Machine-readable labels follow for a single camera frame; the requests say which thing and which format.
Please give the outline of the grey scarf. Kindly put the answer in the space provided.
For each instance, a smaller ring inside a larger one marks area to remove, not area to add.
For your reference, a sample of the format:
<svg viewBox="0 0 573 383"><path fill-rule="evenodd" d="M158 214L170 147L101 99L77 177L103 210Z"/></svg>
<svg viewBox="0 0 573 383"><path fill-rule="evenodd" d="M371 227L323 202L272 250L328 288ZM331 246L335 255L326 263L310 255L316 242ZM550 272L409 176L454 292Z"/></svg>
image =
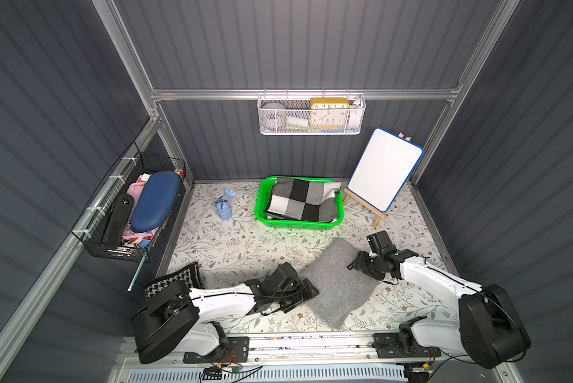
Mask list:
<svg viewBox="0 0 573 383"><path fill-rule="evenodd" d="M319 295L307 306L326 325L339 330L352 311L363 306L378 285L375 279L348 266L358 249L343 239L334 239L319 257L299 272L308 279Z"/></svg>

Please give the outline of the black white checkered scarf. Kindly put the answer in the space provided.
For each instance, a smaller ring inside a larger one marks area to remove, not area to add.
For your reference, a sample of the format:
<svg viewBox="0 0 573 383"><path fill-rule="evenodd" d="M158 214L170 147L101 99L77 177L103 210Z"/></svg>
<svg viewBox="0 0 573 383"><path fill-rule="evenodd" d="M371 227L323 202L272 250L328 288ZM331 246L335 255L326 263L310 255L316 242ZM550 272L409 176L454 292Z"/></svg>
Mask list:
<svg viewBox="0 0 573 383"><path fill-rule="evenodd" d="M270 220L333 223L340 217L338 182L278 177L270 190L265 213Z"/></svg>

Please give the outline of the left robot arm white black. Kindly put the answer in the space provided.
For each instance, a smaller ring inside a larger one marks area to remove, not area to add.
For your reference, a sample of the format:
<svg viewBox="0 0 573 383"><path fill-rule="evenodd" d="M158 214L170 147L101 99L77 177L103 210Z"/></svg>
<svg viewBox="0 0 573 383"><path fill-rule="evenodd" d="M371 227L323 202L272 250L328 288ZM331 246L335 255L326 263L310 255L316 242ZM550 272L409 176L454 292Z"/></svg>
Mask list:
<svg viewBox="0 0 573 383"><path fill-rule="evenodd" d="M234 287L204 290L183 280L163 286L132 318L139 362L147 365L175 350L197 354L208 362L236 362L238 349L220 323L252 314L288 313L319 295L309 279L300 279L290 263L282 263L263 279Z"/></svg>

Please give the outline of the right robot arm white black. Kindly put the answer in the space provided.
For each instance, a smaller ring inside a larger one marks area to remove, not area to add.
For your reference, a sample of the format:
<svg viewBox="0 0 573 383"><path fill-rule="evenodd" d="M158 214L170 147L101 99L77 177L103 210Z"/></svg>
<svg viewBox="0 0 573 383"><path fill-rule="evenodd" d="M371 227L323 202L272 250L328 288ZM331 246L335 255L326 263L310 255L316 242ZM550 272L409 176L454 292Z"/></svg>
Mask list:
<svg viewBox="0 0 573 383"><path fill-rule="evenodd" d="M399 250L385 231L368 236L367 241L370 250L358 252L348 269L386 284L414 284L456 312L454 320L422 315L401 323L396 346L402 354L446 353L487 370L526 356L532 340L502 287L467 281L416 252Z"/></svg>

